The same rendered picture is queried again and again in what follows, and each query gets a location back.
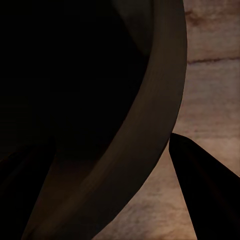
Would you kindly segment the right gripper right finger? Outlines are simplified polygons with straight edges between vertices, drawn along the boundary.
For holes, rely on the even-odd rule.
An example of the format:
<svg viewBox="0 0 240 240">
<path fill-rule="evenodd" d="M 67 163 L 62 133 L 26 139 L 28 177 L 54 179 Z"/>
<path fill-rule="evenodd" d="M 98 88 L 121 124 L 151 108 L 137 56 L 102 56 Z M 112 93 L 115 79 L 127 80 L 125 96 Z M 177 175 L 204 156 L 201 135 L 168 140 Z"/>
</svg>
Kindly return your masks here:
<svg viewBox="0 0 240 240">
<path fill-rule="evenodd" d="M 197 240 L 240 240 L 240 177 L 188 137 L 168 150 Z"/>
</svg>

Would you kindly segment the cauldron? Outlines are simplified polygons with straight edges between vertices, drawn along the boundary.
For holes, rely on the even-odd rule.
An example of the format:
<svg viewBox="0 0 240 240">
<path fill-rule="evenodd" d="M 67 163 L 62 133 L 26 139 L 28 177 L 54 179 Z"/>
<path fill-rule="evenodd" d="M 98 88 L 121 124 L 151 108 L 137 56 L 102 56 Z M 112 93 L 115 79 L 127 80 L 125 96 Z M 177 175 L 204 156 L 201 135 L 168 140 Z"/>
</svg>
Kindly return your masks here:
<svg viewBox="0 0 240 240">
<path fill-rule="evenodd" d="M 146 182 L 177 122 L 183 0 L 0 0 L 0 162 L 53 133 L 20 240 L 92 240 Z"/>
</svg>

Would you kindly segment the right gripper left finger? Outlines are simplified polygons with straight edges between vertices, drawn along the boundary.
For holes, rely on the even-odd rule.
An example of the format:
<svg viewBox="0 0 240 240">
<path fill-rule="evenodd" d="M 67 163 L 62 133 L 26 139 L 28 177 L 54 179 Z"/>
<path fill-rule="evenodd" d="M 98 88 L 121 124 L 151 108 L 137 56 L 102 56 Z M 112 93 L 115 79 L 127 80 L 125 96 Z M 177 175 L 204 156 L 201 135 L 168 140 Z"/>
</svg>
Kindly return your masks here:
<svg viewBox="0 0 240 240">
<path fill-rule="evenodd" d="M 0 240 L 21 240 L 56 151 L 50 133 L 0 162 Z"/>
</svg>

